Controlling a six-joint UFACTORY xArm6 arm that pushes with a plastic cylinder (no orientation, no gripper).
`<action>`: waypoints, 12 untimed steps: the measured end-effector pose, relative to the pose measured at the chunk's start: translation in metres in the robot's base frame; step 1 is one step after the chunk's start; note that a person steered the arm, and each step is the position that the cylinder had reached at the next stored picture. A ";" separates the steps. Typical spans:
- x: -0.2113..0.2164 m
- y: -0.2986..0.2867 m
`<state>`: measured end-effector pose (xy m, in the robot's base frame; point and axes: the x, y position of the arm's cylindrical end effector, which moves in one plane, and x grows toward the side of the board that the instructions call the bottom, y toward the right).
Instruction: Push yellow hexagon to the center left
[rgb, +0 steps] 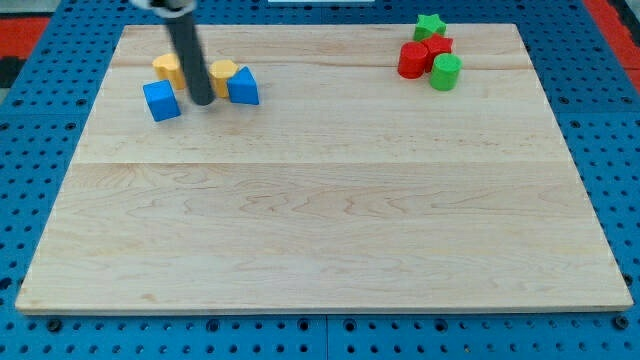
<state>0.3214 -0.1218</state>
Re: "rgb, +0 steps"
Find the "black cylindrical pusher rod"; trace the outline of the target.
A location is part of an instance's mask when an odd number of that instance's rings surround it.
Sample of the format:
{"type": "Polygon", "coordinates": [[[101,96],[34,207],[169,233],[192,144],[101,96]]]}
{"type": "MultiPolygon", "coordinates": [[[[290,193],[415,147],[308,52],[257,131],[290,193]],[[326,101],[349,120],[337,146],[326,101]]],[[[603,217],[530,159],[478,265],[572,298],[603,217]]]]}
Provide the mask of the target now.
{"type": "Polygon", "coordinates": [[[199,106],[211,104],[215,99],[215,93],[192,14],[184,13],[168,18],[165,23],[192,102],[199,106]]]}

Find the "silver rod mount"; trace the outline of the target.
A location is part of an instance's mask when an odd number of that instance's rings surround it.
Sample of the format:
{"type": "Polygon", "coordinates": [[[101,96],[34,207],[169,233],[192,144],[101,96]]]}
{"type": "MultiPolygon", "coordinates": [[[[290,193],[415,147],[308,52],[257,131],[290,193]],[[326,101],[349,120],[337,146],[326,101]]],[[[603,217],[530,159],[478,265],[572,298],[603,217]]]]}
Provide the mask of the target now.
{"type": "Polygon", "coordinates": [[[178,18],[193,12],[196,0],[130,0],[137,8],[153,11],[161,18],[178,18]]]}

